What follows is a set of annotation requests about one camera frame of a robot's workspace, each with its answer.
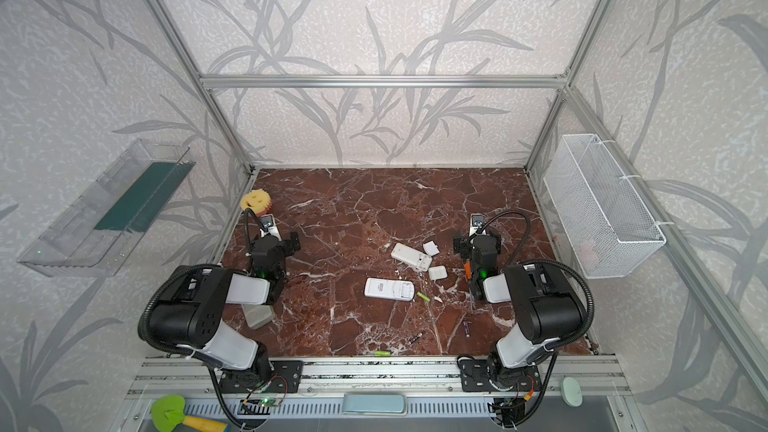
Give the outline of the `white battery cover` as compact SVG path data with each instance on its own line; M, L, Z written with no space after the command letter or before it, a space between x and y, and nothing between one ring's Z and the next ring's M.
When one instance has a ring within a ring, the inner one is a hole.
M440 253L440 250L434 241L429 241L427 243L424 243L423 250L427 255L431 257L438 255Z
M438 281L445 279L448 273L445 266L434 266L428 269L428 275L432 281Z

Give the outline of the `white remote control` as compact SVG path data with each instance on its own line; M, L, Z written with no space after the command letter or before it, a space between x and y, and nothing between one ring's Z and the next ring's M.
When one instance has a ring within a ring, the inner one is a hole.
M419 272L426 272L432 263L432 257L402 243L397 243L391 257Z
M368 278L364 288L364 295L369 298L412 301L415 295L415 287L410 281Z

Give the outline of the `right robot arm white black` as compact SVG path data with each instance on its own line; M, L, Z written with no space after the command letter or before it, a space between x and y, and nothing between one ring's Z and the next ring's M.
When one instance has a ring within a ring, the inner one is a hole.
M453 247L469 271L472 297L508 302L515 318L487 358L457 358L462 390L539 392L539 364L584 336L592 324L595 305L589 286L572 268L551 259L500 267L501 239L496 235L459 236Z

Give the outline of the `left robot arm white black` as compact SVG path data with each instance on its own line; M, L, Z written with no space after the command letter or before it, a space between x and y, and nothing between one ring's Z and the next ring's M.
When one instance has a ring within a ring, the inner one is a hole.
M249 388L274 375L266 347L223 320L228 304L271 306L287 281L286 259L301 249L287 239L265 235L250 249L250 269L216 264L177 267L149 299L138 323L139 337L151 347L201 361L210 371L232 374Z

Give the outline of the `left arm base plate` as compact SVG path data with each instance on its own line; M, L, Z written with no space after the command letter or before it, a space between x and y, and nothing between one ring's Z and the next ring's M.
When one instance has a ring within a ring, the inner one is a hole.
M218 384L223 394L294 394L299 389L303 366L301 360L271 360L265 372L224 369Z

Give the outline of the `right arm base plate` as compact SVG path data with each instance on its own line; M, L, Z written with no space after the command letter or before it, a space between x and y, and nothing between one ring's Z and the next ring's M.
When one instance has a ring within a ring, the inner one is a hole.
M537 366L503 367L495 357L461 355L456 360L463 392L534 393L541 390L542 377Z

